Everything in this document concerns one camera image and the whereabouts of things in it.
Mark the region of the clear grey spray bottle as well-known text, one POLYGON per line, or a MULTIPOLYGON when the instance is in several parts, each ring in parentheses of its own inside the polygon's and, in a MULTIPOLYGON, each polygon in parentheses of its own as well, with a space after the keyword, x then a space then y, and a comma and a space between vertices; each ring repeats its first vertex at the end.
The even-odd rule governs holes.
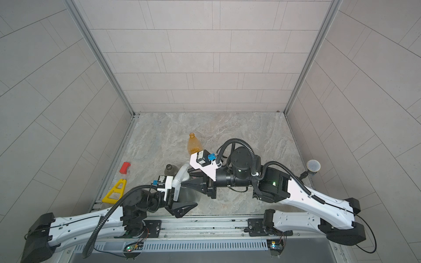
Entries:
POLYGON ((180 191, 179 191, 179 196, 178 196, 178 203, 188 203, 188 204, 195 204, 196 206, 198 205, 199 201, 200 201, 200 193, 197 192, 196 190, 186 187, 186 186, 181 186, 180 187, 180 191))

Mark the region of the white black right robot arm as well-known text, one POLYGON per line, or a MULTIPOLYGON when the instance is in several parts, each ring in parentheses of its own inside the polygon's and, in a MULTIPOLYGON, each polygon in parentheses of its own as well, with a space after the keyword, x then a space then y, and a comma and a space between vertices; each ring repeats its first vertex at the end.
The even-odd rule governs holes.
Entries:
POLYGON ((353 246, 366 239, 363 224, 355 217, 361 211, 355 198, 337 199, 306 187, 283 164, 270 161, 261 164, 260 157, 245 146, 229 155, 225 165, 219 157, 203 150, 191 155, 192 177, 181 183, 212 199, 220 187, 251 187, 253 198, 266 203, 279 203, 302 210, 288 213, 275 209, 264 212, 263 232, 282 235, 287 231, 312 231, 324 234, 329 241, 353 246))

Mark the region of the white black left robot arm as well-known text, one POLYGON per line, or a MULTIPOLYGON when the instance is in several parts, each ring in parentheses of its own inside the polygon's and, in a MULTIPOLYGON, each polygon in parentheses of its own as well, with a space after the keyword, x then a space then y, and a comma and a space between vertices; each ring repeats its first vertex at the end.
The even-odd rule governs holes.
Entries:
POLYGON ((82 256, 94 251, 97 238, 139 237, 148 213, 166 209, 176 218, 182 218, 196 202, 176 202, 154 185, 140 185, 130 189, 110 208, 75 217, 55 217, 53 213, 41 215, 25 235, 21 261, 41 263, 55 252, 74 244, 85 245, 82 256))

